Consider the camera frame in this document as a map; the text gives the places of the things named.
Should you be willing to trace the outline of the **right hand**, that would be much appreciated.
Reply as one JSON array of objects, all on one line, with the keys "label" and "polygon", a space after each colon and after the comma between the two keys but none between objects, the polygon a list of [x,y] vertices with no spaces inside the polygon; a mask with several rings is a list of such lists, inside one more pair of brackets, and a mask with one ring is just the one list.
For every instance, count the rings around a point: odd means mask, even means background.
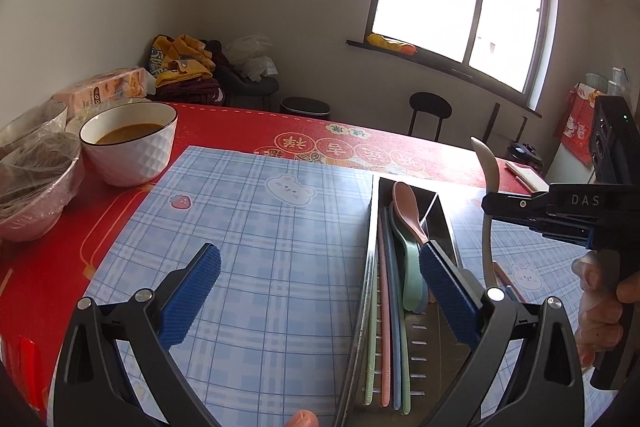
[{"label": "right hand", "polygon": [[614,348],[623,337],[620,318],[625,303],[640,299],[639,273],[620,282],[616,291],[608,291],[603,272],[593,253],[576,259],[572,271],[579,277],[582,288],[575,333],[576,346],[582,367],[588,367],[598,352]]}]

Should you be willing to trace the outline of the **left hand fingertip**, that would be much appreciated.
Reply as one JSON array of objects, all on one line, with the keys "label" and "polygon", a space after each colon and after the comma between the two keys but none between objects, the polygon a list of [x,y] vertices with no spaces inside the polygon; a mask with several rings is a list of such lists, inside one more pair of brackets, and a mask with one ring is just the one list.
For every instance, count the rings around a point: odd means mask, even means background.
[{"label": "left hand fingertip", "polygon": [[314,412],[298,410],[284,424],[284,427],[318,427],[319,420]]}]

